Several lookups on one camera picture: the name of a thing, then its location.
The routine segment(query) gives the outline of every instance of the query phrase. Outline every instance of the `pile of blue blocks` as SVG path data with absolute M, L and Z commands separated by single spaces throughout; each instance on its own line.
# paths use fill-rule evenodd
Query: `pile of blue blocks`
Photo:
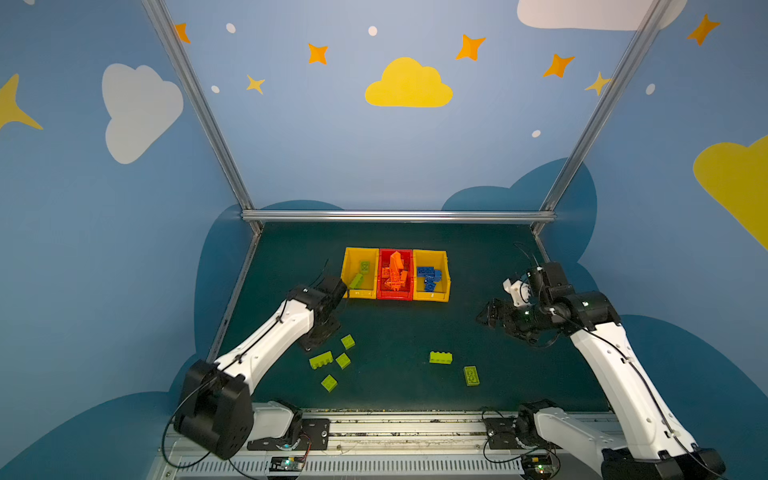
M 424 291 L 434 292 L 437 282 L 442 280 L 442 272 L 436 270 L 433 266 L 418 266 L 416 267 L 416 276 L 424 277 Z

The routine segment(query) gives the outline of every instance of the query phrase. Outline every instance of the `white cloud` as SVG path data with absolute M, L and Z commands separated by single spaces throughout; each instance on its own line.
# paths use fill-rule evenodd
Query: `white cloud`
M 665 28 L 687 0 L 672 0 L 661 19 Z M 653 0 L 520 0 L 518 18 L 535 28 L 637 30 Z
M 184 98 L 175 83 L 146 65 L 134 70 L 112 64 L 104 70 L 101 93 L 110 120 L 107 149 L 121 164 L 139 158 L 179 118 Z

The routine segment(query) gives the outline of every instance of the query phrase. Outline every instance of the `yellow cloud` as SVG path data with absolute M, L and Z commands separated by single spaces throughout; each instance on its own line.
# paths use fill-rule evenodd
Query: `yellow cloud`
M 366 89 L 366 100 L 377 107 L 442 107 L 451 98 L 453 90 L 442 83 L 440 72 L 407 57 L 387 65 L 381 81 Z
M 694 175 L 709 195 L 768 248 L 768 136 L 749 147 L 712 145 L 696 158 Z

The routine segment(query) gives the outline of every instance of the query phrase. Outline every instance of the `lime green block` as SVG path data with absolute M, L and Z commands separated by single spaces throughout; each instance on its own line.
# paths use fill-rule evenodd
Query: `lime green block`
M 342 338 L 341 343 L 343 343 L 344 348 L 348 350 L 355 346 L 355 340 L 352 339 L 351 335 L 347 335 L 344 338 Z
M 478 377 L 478 370 L 474 366 L 464 367 L 464 379 L 467 381 L 467 386 L 480 385 L 480 377 Z
M 450 365 L 451 362 L 453 362 L 453 354 L 449 352 L 430 352 L 429 353 L 429 362 L 430 363 L 443 363 L 445 365 Z
M 325 352 L 322 355 L 314 356 L 310 359 L 310 366 L 312 370 L 317 370 L 323 365 L 333 363 L 333 354 L 331 352 Z
M 349 282 L 349 289 L 350 290 L 357 290 L 362 286 L 362 273 L 358 273 L 355 275 L 355 278 L 352 279 L 351 282 Z
M 328 375 L 325 380 L 323 380 L 321 383 L 324 387 L 326 387 L 326 390 L 329 392 L 336 388 L 339 383 L 334 379 L 332 376 Z
M 352 363 L 352 360 L 349 359 L 346 353 L 342 353 L 341 355 L 339 355 L 339 358 L 336 359 L 336 363 L 339 364 L 339 366 L 341 367 L 341 370 L 344 370 L 346 367 L 349 366 L 350 363 Z

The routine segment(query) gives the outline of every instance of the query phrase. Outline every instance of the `yellow bin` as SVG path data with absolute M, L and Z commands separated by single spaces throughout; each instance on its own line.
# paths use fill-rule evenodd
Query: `yellow bin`
M 376 281 L 379 279 L 378 248 L 347 247 L 341 267 L 341 280 L 347 286 L 351 284 L 355 276 L 361 273 L 360 262 L 369 262 L 368 273 L 362 275 L 362 285 L 359 289 L 349 291 L 349 298 L 376 300 Z
M 433 266 L 440 270 L 442 278 L 435 285 L 435 292 L 424 291 L 424 277 L 417 276 L 413 283 L 414 300 L 427 302 L 447 302 L 451 294 L 451 276 L 448 274 L 448 254 L 437 250 L 413 250 L 413 274 L 420 266 Z

